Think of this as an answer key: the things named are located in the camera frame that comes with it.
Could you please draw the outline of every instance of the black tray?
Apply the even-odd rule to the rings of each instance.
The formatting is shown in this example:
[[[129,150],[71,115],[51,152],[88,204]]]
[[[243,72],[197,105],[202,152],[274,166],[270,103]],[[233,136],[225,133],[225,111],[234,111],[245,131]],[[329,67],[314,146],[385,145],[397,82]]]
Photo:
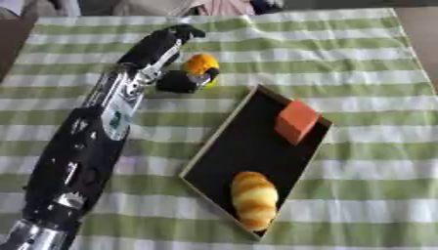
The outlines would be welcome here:
[[[233,177],[241,171],[260,172],[277,188],[280,209],[331,125],[321,117],[299,145],[291,145],[274,130],[276,117],[288,102],[289,99],[259,85],[205,144],[181,177],[237,219],[231,202]],[[260,238],[265,232],[252,234]]]

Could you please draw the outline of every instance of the striped tablecloth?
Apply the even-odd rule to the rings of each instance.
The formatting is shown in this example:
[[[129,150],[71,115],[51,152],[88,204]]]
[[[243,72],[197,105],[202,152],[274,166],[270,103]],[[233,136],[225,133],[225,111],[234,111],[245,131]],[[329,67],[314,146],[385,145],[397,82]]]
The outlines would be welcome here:
[[[218,87],[144,101],[73,249],[438,249],[438,104],[390,9],[41,19],[0,88],[0,233],[18,217],[44,145],[103,69],[175,22],[208,32],[180,62],[213,55]],[[335,125],[260,243],[176,177],[257,83]]]

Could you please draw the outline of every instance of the wooden table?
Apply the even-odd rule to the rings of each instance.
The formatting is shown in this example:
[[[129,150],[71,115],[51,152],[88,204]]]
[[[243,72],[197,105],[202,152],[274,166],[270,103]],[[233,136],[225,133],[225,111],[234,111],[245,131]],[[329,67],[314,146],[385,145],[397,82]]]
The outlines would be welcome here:
[[[397,14],[432,83],[438,88],[438,7],[398,8]],[[6,74],[34,21],[0,21],[0,32],[8,34],[0,43],[0,81]]]

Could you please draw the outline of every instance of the silver metal part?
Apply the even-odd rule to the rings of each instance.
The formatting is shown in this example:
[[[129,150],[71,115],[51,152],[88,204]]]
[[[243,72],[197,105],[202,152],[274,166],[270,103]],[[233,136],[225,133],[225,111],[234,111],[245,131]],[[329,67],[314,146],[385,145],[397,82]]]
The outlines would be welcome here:
[[[68,192],[61,194],[56,202],[66,207],[81,209],[85,202],[85,199],[78,192]]]
[[[2,250],[60,250],[66,232],[41,228],[27,220],[16,222]]]
[[[79,164],[77,162],[68,162],[68,176],[66,177],[65,184],[68,185],[68,183],[71,181],[71,179],[74,176],[74,173],[76,173],[77,167]]]
[[[187,76],[192,82],[197,83],[198,88],[205,87],[208,83],[211,82],[211,78],[209,74],[190,74],[188,73]]]
[[[147,81],[156,80],[161,73],[162,67],[173,56],[178,54],[182,45],[183,42],[181,41],[181,39],[177,39],[175,45],[173,45],[168,51],[166,51],[166,53],[164,53],[155,64],[148,65],[140,70],[140,73],[143,74],[142,77],[145,78]]]

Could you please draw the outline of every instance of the white stripe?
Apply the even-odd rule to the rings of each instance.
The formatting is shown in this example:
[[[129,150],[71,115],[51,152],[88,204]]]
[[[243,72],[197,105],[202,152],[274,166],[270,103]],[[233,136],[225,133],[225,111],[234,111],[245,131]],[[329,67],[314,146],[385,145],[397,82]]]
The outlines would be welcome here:
[[[130,250],[438,250],[438,247],[416,246],[416,247],[362,247],[362,246],[293,246],[293,245],[267,245],[260,242],[254,244],[233,244],[233,243],[197,243],[187,241],[164,241],[151,239],[134,239],[109,236],[77,236],[71,250],[84,249],[130,249]]]
[[[0,125],[3,141],[49,141],[59,125]],[[207,127],[131,125],[129,138],[156,143],[201,143],[211,132]],[[339,143],[434,143],[438,142],[438,126],[387,126],[331,128],[326,144]]]
[[[30,174],[39,156],[0,156],[0,173]],[[114,174],[174,177],[187,160],[158,156],[121,156]],[[302,180],[416,180],[438,179],[438,159],[433,160],[313,160]]]
[[[0,99],[0,110],[53,110],[80,106],[85,96],[76,99]],[[237,100],[219,99],[144,99],[138,112],[227,112]]]
[[[184,53],[177,63],[182,63],[195,52]],[[273,49],[249,52],[209,52],[220,63],[254,63],[254,62],[294,62],[315,61],[322,59],[327,62],[338,60],[397,60],[413,59],[414,56],[407,48],[383,48],[383,49],[339,49],[328,51],[303,51],[289,49]],[[26,53],[16,60],[16,65],[33,64],[81,64],[81,63],[114,63],[121,58],[123,53],[87,53],[84,54],[47,54]]]
[[[15,213],[22,209],[23,193],[1,192],[0,198],[3,201],[0,213]],[[187,220],[222,219],[222,215],[207,208],[200,197],[104,193],[93,213]],[[277,222],[437,223],[438,200],[287,200]]]
[[[438,159],[432,160],[314,160],[303,180],[416,180],[438,178]]]
[[[327,144],[338,143],[432,143],[438,142],[438,126],[366,127],[333,126],[324,138]]]
[[[173,17],[81,17],[81,18],[41,18],[37,24],[51,24],[51,25],[67,25],[67,26],[96,26],[96,25],[163,25],[174,23],[187,23],[193,25],[199,23],[207,23],[212,21],[234,20],[241,19],[252,22],[270,22],[270,21],[334,21],[334,20],[355,20],[355,19],[381,19],[395,17],[390,9],[362,9],[362,10],[335,10],[335,11],[312,11],[312,12],[294,12],[294,13],[277,13],[271,15],[254,17],[242,16],[236,17],[196,17],[190,16],[185,18]]]
[[[436,110],[436,97],[417,96],[402,98],[345,97],[300,99],[319,112],[382,112],[391,110]]]
[[[109,44],[128,43],[140,41],[144,32],[115,33],[115,34],[68,34],[46,35],[33,34],[26,41],[28,45],[41,44]],[[279,41],[309,41],[329,39],[355,39],[355,38],[393,38],[403,34],[400,27],[393,28],[362,28],[362,29],[328,29],[328,30],[296,30],[296,31],[264,31],[257,27],[245,27],[224,32],[208,32],[205,38],[195,38],[192,41],[202,42],[239,42],[247,39],[269,38]]]
[[[78,99],[0,99],[0,110],[53,110],[79,106]],[[435,110],[436,97],[345,97],[300,99],[316,111],[324,112],[380,112],[395,110]],[[239,101],[232,99],[144,99],[139,112],[228,112]]]
[[[39,156],[0,156],[0,173],[30,174],[38,158]],[[174,177],[181,173],[187,161],[158,156],[121,156],[114,167],[114,174]]]
[[[49,141],[59,125],[0,125],[2,141]],[[131,125],[129,138],[156,143],[200,143],[210,132],[205,127],[147,127]]]
[[[94,86],[99,80],[99,73],[81,75],[19,75],[10,74],[2,83],[2,87],[45,87],[45,86]],[[331,72],[331,73],[222,73],[219,75],[219,86],[255,86],[271,84],[279,86],[343,86],[345,84],[413,84],[429,82],[422,70],[387,70],[370,72]]]

